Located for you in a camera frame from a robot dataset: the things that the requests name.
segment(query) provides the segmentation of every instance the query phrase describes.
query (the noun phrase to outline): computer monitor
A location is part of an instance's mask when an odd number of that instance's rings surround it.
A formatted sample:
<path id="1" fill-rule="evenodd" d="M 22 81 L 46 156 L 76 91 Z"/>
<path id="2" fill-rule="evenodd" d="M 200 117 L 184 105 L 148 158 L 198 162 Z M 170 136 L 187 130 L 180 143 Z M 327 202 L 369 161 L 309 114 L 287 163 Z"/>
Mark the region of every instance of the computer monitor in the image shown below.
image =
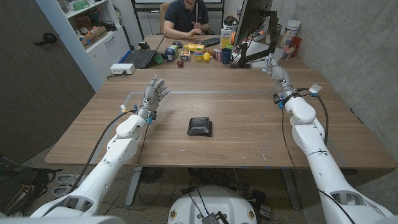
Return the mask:
<path id="1" fill-rule="evenodd" d="M 238 28 L 234 38 L 234 46 L 238 46 L 264 23 L 265 12 L 270 11 L 272 0 L 244 0 Z"/>

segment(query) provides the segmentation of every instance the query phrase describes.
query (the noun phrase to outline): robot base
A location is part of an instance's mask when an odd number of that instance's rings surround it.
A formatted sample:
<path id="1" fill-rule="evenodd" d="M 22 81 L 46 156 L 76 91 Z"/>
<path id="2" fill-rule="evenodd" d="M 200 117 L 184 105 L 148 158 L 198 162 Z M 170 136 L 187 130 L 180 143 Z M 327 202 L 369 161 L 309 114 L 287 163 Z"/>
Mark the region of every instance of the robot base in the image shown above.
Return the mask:
<path id="1" fill-rule="evenodd" d="M 220 211 L 224 216 L 226 215 L 226 220 L 230 224 L 257 223 L 251 204 L 236 192 L 219 186 L 203 186 L 198 189 L 209 213 L 217 214 Z M 202 224 L 200 212 L 192 200 L 198 205 L 203 216 L 208 216 L 198 190 L 195 189 L 190 194 L 192 199 L 189 194 L 185 194 L 174 202 L 170 209 L 168 224 Z"/>

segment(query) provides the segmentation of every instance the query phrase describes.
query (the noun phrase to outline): coffee mug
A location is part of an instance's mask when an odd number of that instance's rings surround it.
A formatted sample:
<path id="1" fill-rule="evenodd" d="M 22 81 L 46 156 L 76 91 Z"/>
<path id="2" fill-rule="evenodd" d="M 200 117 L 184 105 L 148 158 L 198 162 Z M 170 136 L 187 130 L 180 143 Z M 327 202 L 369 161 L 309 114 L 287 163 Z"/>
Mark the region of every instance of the coffee mug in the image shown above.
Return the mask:
<path id="1" fill-rule="evenodd" d="M 221 62 L 223 64 L 229 64 L 232 61 L 232 49 L 224 48 L 221 50 Z"/>

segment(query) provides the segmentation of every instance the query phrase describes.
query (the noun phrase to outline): plastic bottle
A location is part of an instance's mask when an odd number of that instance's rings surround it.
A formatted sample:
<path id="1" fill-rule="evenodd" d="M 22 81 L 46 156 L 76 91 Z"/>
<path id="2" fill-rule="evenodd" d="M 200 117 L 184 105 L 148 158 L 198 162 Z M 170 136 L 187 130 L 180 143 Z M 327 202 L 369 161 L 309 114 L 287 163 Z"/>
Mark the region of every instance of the plastic bottle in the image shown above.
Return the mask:
<path id="1" fill-rule="evenodd" d="M 300 21 L 289 20 L 287 21 L 284 35 L 282 36 L 282 41 L 280 42 L 281 47 L 285 47 L 285 45 L 289 45 L 292 41 L 292 38 L 297 35 L 297 32 L 300 28 Z"/>

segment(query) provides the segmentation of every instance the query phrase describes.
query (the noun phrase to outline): white robotic arm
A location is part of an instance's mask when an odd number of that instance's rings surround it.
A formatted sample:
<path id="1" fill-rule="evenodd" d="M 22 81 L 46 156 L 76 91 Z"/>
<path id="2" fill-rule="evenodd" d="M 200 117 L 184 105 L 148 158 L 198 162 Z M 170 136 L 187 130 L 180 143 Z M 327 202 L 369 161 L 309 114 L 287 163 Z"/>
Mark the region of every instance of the white robotic arm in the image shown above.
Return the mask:
<path id="1" fill-rule="evenodd" d="M 280 101 L 292 113 L 293 139 L 308 159 L 311 172 L 320 194 L 327 223 L 376 223 L 393 214 L 373 202 L 347 183 L 340 168 L 324 143 L 325 130 L 316 117 L 315 110 L 290 84 L 287 72 L 278 66 L 272 54 L 266 57 L 267 68 Z"/>
<path id="2" fill-rule="evenodd" d="M 119 169 L 137 152 L 137 142 L 141 137 L 138 128 L 143 128 L 146 123 L 155 119 L 155 110 L 163 97 L 169 93 L 165 91 L 163 79 L 157 83 L 156 80 L 155 76 L 147 87 L 136 113 L 116 128 L 116 135 L 108 143 L 106 154 L 79 188 L 41 206 L 31 218 L 96 215 Z"/>

